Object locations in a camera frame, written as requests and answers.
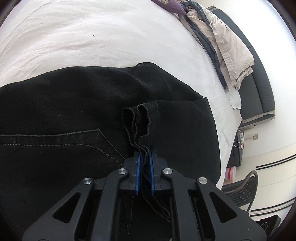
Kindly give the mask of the black denim pants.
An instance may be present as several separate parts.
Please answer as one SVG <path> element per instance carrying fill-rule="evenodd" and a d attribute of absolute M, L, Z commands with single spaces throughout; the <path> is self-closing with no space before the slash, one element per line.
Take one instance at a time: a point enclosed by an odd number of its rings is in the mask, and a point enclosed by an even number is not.
<path fill-rule="evenodd" d="M 85 177 L 149 148 L 185 177 L 221 175 L 208 100 L 152 63 L 69 67 L 1 88 L 1 214 L 25 230 Z"/>

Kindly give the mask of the black mesh chair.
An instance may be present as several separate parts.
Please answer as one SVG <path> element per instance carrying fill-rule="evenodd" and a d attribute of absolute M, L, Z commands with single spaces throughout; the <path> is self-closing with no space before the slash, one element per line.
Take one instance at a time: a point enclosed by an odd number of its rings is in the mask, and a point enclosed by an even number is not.
<path fill-rule="evenodd" d="M 246 211 L 250 212 L 255 200 L 257 187 L 258 174 L 255 170 L 252 170 L 243 180 L 224 185 L 221 191 L 239 207 L 248 204 Z"/>

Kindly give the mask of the red white container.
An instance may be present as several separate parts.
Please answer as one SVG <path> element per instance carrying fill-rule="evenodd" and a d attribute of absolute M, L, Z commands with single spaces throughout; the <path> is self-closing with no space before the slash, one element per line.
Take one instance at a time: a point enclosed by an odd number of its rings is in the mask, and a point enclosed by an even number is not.
<path fill-rule="evenodd" d="M 236 176 L 236 167 L 228 167 L 225 173 L 225 181 L 234 181 Z"/>

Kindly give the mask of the black nightstand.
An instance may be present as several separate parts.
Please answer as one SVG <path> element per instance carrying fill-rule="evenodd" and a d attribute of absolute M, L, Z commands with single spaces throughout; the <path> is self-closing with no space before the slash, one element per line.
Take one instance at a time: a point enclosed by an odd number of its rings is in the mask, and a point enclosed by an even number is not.
<path fill-rule="evenodd" d="M 237 130 L 234 138 L 233 147 L 227 164 L 227 168 L 241 166 L 242 156 L 244 149 L 244 136 L 240 130 Z"/>

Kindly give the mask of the dark grey headboard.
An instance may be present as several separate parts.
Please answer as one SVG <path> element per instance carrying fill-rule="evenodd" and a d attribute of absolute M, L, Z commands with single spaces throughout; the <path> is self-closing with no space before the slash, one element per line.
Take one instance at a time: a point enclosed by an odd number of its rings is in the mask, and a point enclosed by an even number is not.
<path fill-rule="evenodd" d="M 239 89 L 242 103 L 240 110 L 242 121 L 239 128 L 242 130 L 252 128 L 260 123 L 273 120 L 275 118 L 274 95 L 269 78 L 258 54 L 247 37 L 226 13 L 215 6 L 208 7 L 208 10 L 217 15 L 236 33 L 254 57 L 253 72 L 245 77 Z"/>

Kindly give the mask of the beige grey folded duvet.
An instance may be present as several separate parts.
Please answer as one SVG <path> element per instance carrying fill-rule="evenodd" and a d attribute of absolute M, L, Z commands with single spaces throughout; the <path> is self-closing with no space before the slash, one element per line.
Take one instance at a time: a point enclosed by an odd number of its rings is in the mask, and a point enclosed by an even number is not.
<path fill-rule="evenodd" d="M 195 1 L 182 1 L 185 26 L 209 55 L 233 109 L 241 109 L 238 90 L 252 72 L 254 57 L 243 41 L 217 15 Z"/>

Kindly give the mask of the white bed sheet mattress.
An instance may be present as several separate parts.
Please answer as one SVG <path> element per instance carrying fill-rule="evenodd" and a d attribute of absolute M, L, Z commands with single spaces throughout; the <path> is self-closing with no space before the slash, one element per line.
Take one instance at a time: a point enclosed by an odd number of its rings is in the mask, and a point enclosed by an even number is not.
<path fill-rule="evenodd" d="M 21 1 L 1 25 L 1 85 L 71 66 L 151 62 L 206 97 L 216 123 L 222 187 L 239 111 L 210 57 L 152 1 Z"/>

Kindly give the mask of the purple pillow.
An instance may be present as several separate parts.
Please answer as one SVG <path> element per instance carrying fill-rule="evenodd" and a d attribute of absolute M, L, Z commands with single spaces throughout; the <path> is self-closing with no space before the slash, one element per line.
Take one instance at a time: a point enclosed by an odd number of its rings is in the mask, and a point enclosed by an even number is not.
<path fill-rule="evenodd" d="M 176 0 L 152 0 L 161 8 L 175 14 L 185 15 L 186 12 L 181 7 L 181 4 Z"/>

